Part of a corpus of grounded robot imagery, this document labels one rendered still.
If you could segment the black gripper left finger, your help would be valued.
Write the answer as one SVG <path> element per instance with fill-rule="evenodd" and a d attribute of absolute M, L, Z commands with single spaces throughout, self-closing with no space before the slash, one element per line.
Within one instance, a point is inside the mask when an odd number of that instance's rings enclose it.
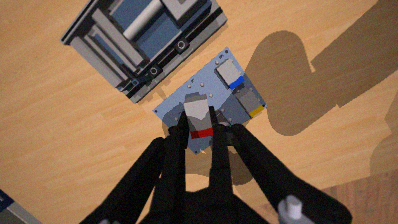
<path fill-rule="evenodd" d="M 185 149 L 190 129 L 185 111 L 168 132 L 166 138 L 157 137 L 149 144 L 105 200 L 79 224 L 136 224 L 153 189 L 143 224 L 175 224 L 177 191 L 186 191 Z"/>

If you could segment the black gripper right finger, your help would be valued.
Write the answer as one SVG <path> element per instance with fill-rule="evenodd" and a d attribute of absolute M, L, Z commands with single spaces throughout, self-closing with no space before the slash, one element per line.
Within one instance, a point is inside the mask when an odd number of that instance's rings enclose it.
<path fill-rule="evenodd" d="M 297 177 L 246 127 L 218 122 L 214 106 L 209 112 L 213 145 L 205 224 L 236 224 L 228 146 L 234 146 L 277 212 L 279 224 L 352 223 L 345 205 Z"/>

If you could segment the grey metal blank with yellow end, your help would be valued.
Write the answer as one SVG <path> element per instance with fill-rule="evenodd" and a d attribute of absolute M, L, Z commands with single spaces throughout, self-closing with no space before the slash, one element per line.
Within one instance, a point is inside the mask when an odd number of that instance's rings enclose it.
<path fill-rule="evenodd" d="M 252 90 L 248 88 L 243 89 L 235 97 L 251 117 L 264 109 Z"/>

